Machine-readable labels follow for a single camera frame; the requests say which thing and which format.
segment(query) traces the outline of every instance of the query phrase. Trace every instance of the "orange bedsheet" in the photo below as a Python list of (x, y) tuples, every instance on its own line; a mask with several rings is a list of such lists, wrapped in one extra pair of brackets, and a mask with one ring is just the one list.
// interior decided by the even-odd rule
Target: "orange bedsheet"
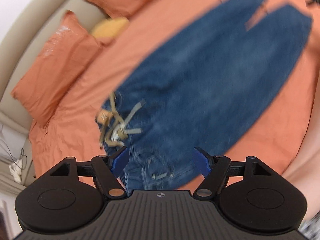
[[(313, 15), (308, 44), (281, 92), (227, 153), (238, 161), (255, 155), (278, 173), (295, 158), (307, 130), (320, 63), (320, 10), (317, 6), (307, 8), (305, 0), (267, 0), (257, 17), (285, 1)], [(109, 93), (160, 44), (220, 3), (221, 0), (155, 0), (136, 14), (129, 27), (70, 88), (48, 126), (42, 129), (33, 123), (29, 139), (36, 175), (40, 176), (66, 156), (88, 161), (103, 154), (94, 119)], [(193, 190), (202, 179), (199, 176), (183, 188)]]

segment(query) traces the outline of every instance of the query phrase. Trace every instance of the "cable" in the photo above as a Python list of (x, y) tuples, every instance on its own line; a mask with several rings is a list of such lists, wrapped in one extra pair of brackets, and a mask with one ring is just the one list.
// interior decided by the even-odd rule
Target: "cable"
[[(1, 148), (4, 149), (4, 150), (7, 152), (7, 154), (10, 156), (10, 158), (11, 158), (11, 160), (14, 162), (14, 164), (17, 165), (16, 161), (17, 161), (18, 159), (15, 158), (14, 156), (12, 156), (11, 151), (10, 151), (10, 149), (9, 149), (9, 146), (6, 144), (6, 142), (5, 142), (4, 140), (2, 140), (1, 138), (0, 138), (0, 140), (5, 144), (5, 146), (6, 146), (6, 147), (8, 148), (8, 150), (9, 150), (9, 152), (0, 144)], [(17, 167), (18, 167), (19, 169), (21, 169), (21, 170), (25, 170), (25, 169), (26, 169), (26, 167), (27, 167), (27, 162), (28, 162), (28, 156), (24, 154), (24, 149), (21, 148), (20, 158), (19, 158), (19, 159), (22, 159), (24, 156), (26, 157), (25, 167), (23, 167), (23, 161), (22, 161), (22, 167), (20, 167), (19, 165), (17, 165)]]

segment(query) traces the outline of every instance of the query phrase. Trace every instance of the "beige headboard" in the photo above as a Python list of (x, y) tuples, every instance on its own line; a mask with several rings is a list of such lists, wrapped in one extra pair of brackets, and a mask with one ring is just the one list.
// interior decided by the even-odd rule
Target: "beige headboard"
[(106, 17), (84, 0), (32, 0), (0, 44), (0, 122), (19, 132), (28, 134), (32, 118), (10, 92), (59, 27), (66, 10), (75, 12), (87, 30)]

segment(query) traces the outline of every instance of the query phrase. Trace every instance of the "beige tag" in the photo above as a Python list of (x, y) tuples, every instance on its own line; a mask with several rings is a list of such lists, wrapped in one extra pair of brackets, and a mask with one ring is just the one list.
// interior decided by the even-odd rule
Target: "beige tag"
[(113, 117), (112, 112), (109, 112), (105, 109), (101, 109), (97, 114), (97, 122), (102, 125), (109, 125)]

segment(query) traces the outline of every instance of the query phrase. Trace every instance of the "blue denim jeans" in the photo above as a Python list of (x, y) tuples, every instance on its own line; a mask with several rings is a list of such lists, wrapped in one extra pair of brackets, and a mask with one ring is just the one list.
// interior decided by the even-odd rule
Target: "blue denim jeans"
[[(225, 154), (277, 95), (312, 20), (287, 5), (246, 30), (262, 2), (229, 0), (209, 11), (148, 56), (115, 91), (123, 118), (145, 100), (126, 127), (142, 129), (124, 141), (130, 160), (120, 178), (129, 193), (191, 181), (199, 174), (194, 147)], [(110, 101), (102, 108), (110, 110)], [(116, 151), (104, 148), (109, 155)]]

